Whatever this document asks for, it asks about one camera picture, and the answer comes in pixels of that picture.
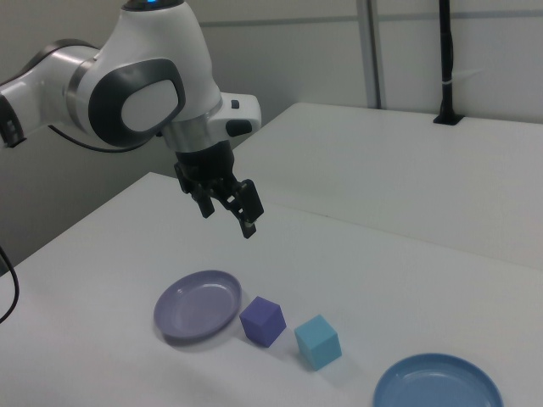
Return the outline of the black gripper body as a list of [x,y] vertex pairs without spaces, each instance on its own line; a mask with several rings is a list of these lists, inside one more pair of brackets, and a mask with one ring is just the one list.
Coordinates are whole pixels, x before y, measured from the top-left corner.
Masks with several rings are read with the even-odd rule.
[[176,158],[175,171],[181,189],[193,200],[209,197],[211,189],[229,198],[247,187],[233,174],[234,154],[229,141],[197,152],[177,152]]

